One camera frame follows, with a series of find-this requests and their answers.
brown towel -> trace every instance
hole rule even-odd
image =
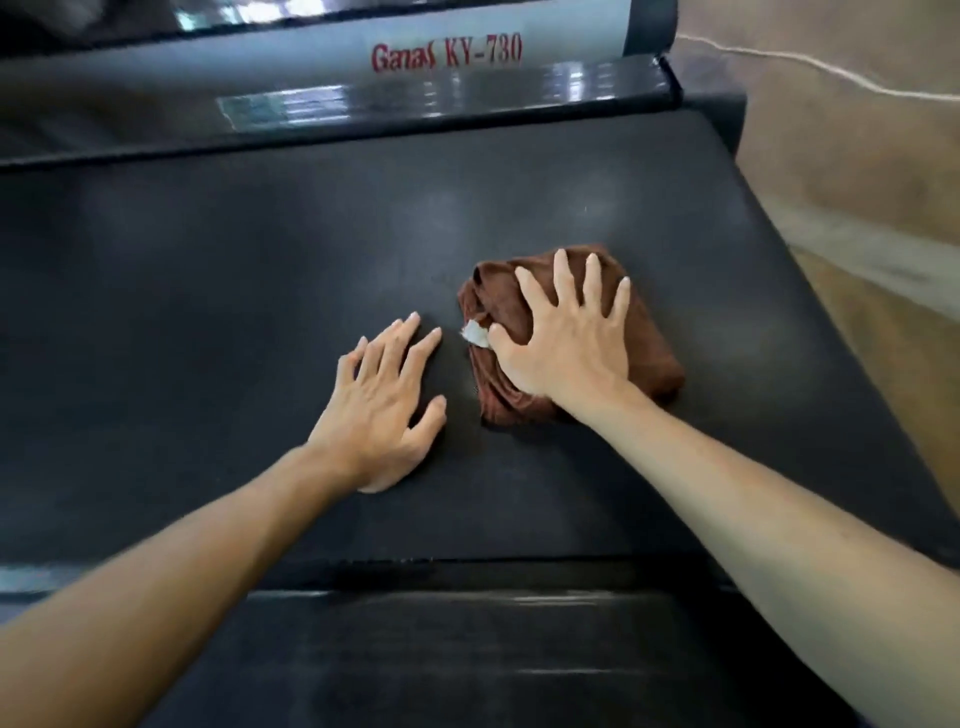
[[[464,283],[457,296],[464,312],[464,324],[474,319],[483,328],[494,322],[502,325],[518,344],[527,344],[533,336],[534,319],[530,307],[520,293],[514,269],[529,270],[546,292],[547,298],[557,304],[557,290],[553,285],[553,257],[556,251],[532,257],[506,261],[487,261],[473,270],[473,276]],[[616,286],[627,272],[603,246],[584,245],[567,248],[570,270],[576,279],[577,293],[583,299],[587,256],[597,253],[600,258],[603,294],[601,310],[610,314]],[[647,308],[631,286],[630,308],[624,331],[627,358],[630,361],[630,381],[646,395],[663,400],[674,395],[684,385],[684,369],[674,357],[663,336],[657,330]],[[560,408],[544,397],[533,397],[518,391],[497,364],[492,350],[470,346],[470,363],[480,396],[480,416],[494,425],[519,425],[526,422],[552,420]]]

cable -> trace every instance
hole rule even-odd
[[[803,53],[790,53],[788,51],[760,51],[756,48],[743,48],[735,45],[722,45],[715,40],[710,40],[708,37],[701,36],[688,36],[684,33],[677,34],[678,38],[683,40],[692,40],[696,43],[705,43],[706,45],[716,48],[722,53],[735,53],[741,56],[759,56],[761,58],[770,58],[770,59],[784,59],[786,61],[797,61],[800,63],[806,63],[807,65],[812,65],[814,68],[819,68],[821,71],[826,71],[827,73],[833,74],[834,76],[839,76],[842,79],[851,81],[861,88],[864,88],[873,93],[878,93],[883,96],[894,96],[899,99],[919,99],[921,101],[936,101],[946,104],[957,104],[960,103],[960,94],[955,93],[927,93],[926,91],[901,91],[896,88],[887,88],[882,86],[877,82],[871,81],[865,76],[861,76],[858,73],[853,73],[853,71],[848,71],[846,68],[841,68],[837,65],[832,65],[820,59],[815,59],[812,56],[807,56]]]

treadmill belt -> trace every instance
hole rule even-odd
[[[0,177],[0,562],[85,563],[301,443],[337,357],[412,310],[445,339],[427,466],[285,557],[697,552],[579,425],[481,426],[474,263],[606,244],[688,380],[672,411],[935,558],[960,529],[707,121],[623,116]]]

floor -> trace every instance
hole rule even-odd
[[[954,0],[681,2],[682,34],[938,93],[960,93],[957,29]],[[726,58],[750,99],[741,169],[960,512],[960,104]]]

forearm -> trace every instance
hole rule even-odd
[[[227,610],[343,494],[295,450],[0,631],[5,725],[135,724]]]
[[[797,654],[877,726],[956,724],[960,579],[633,388],[582,419],[663,495]]]

